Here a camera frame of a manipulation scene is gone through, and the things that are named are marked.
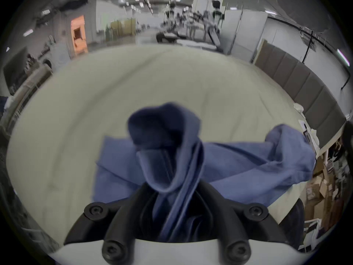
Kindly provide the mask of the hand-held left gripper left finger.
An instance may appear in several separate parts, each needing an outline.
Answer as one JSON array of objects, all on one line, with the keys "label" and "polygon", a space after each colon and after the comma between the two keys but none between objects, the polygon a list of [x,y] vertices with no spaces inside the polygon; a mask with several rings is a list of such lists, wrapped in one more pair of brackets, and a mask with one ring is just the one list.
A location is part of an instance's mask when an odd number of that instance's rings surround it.
[{"label": "hand-held left gripper left finger", "polygon": [[130,197],[92,202],[69,230],[64,245],[103,240],[101,255],[108,264],[132,264],[140,215],[157,192],[142,184]]}]

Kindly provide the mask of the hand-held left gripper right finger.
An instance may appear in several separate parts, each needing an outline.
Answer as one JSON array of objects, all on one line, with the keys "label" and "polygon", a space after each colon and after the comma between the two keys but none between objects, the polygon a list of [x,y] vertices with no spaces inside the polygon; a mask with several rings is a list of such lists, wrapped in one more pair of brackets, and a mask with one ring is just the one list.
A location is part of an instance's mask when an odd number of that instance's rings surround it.
[{"label": "hand-held left gripper right finger", "polygon": [[250,239],[290,245],[263,204],[226,199],[204,180],[198,183],[196,193],[212,216],[210,232],[218,240],[221,264],[246,264],[252,254]]}]

